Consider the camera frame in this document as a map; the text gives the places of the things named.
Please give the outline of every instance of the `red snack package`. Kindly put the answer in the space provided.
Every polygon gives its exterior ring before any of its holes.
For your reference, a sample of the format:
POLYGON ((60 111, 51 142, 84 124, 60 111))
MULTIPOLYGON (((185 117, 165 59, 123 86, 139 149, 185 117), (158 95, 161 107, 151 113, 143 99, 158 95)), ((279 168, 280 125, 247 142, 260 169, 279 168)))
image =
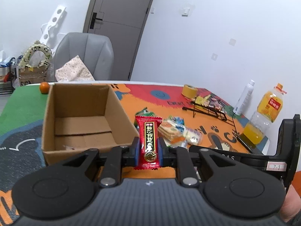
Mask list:
POLYGON ((161 117, 136 116, 139 126, 140 154, 139 163, 135 169, 155 169, 160 167, 158 157, 158 126, 161 117))

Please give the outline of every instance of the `metal screw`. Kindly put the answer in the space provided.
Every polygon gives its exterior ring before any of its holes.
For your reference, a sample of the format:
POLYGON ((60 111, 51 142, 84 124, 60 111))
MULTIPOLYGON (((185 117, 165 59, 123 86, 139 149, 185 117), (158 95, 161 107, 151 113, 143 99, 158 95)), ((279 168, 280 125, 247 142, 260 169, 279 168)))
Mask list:
POLYGON ((110 186, 115 183, 115 179, 113 179, 111 177, 105 177, 102 180, 100 180, 100 183, 104 186, 110 186))
POLYGON ((186 177, 183 179, 183 184, 186 185, 195 185, 198 181, 194 177, 186 177))

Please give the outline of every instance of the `door frame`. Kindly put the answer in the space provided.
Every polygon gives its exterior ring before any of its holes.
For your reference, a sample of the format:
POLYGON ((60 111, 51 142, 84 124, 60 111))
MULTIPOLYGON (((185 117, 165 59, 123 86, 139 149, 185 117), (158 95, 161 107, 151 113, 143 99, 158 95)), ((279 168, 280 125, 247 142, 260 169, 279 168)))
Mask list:
MULTIPOLYGON (((88 6, 88 10, 87 10, 87 14, 86 14, 86 18, 85 18, 84 28, 82 30, 83 33, 88 33, 95 2, 96 2, 96 0, 90 0, 89 6, 88 6)), ((132 63, 131 63, 131 67, 130 67, 130 72, 128 74, 128 80, 131 79, 131 74, 132 74, 132 71, 133 71, 133 68, 134 68, 134 64, 135 64, 135 60, 136 60, 136 55, 137 55, 138 48, 139 48, 139 45, 140 45, 140 40, 141 40, 141 37, 142 37, 142 33, 144 31, 146 20, 148 18, 150 10, 151 10, 150 8, 151 8, 152 3, 153 3, 153 0, 150 0, 150 2, 148 4, 148 7, 147 7, 147 12, 146 12, 146 14, 144 16, 144 20, 143 20, 143 23, 142 23, 140 34, 139 34, 138 41, 137 41, 137 44, 136 44, 136 49, 135 49, 134 56, 133 56, 133 59, 132 59, 132 63)))

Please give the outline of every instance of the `leather chair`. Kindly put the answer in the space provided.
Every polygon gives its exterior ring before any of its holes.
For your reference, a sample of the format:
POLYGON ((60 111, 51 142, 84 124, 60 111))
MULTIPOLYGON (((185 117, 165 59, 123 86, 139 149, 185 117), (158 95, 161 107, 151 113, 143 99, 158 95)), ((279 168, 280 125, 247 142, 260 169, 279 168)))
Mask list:
POLYGON ((54 69, 61 68, 77 55, 95 80, 110 80, 114 55, 108 37, 88 33, 68 33, 59 43, 52 59, 54 69))

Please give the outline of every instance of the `human hand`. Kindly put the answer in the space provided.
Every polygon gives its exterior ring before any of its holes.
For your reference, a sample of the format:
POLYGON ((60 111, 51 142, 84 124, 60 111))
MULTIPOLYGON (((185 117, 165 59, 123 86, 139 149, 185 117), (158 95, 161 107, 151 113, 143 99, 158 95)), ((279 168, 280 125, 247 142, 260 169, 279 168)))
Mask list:
POLYGON ((290 185, 280 209, 280 217, 284 222, 290 221, 301 210, 301 198, 295 188, 290 185))

